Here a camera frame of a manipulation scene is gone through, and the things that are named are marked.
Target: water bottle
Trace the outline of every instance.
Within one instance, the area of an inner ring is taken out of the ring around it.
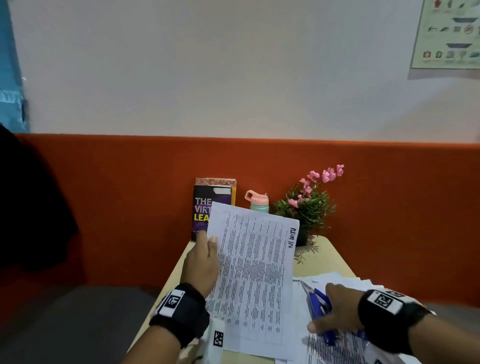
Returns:
[[[255,191],[248,190],[245,199],[250,201],[250,210],[265,212],[268,214],[268,196],[267,194],[258,194]]]

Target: hand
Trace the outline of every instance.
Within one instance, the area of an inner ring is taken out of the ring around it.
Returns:
[[[355,332],[364,328],[358,313],[360,298],[364,292],[341,284],[328,283],[325,293],[332,303],[332,313],[309,323],[309,332],[322,333],[335,328]]]
[[[213,290],[218,278],[216,242],[216,236],[207,239],[206,231],[199,231],[197,242],[188,252],[181,271],[180,283],[190,283],[204,298]]]

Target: wristband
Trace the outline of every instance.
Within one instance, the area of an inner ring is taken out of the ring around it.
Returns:
[[[170,291],[153,311],[150,324],[170,331],[183,349],[194,338],[200,338],[209,324],[205,298],[189,283]]]
[[[408,329],[431,312],[417,300],[392,290],[366,291],[358,306],[368,340],[386,352],[413,355]]]

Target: pink bottle cap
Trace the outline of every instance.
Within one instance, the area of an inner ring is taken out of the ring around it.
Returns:
[[[255,191],[248,190],[245,199],[250,201],[250,203],[257,205],[257,206],[265,206],[268,205],[268,196],[267,194],[258,194]]]

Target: gray floor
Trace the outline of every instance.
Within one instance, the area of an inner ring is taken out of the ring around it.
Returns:
[[[56,287],[0,328],[0,363],[118,364],[158,296],[132,287]],[[480,309],[429,304],[480,334]]]

